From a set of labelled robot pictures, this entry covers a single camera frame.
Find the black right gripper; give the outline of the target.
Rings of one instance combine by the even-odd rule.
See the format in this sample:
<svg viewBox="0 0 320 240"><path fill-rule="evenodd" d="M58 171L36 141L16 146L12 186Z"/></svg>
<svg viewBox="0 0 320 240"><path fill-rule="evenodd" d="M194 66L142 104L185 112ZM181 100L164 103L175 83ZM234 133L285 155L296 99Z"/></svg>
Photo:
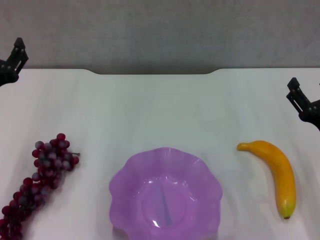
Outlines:
<svg viewBox="0 0 320 240"><path fill-rule="evenodd" d="M299 113L299 118L320 130L320 100L310 102L300 88L300 83L293 77L287 84L289 93L286 98Z"/></svg>

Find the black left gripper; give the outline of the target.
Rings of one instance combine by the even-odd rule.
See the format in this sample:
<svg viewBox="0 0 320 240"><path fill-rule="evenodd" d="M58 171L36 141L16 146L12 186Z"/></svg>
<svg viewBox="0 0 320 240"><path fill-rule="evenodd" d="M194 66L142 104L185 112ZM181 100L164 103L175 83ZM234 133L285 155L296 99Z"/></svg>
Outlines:
<svg viewBox="0 0 320 240"><path fill-rule="evenodd" d="M18 37L8 59L0 61L0 87L19 79L19 73L29 59L25 49L23 39Z"/></svg>

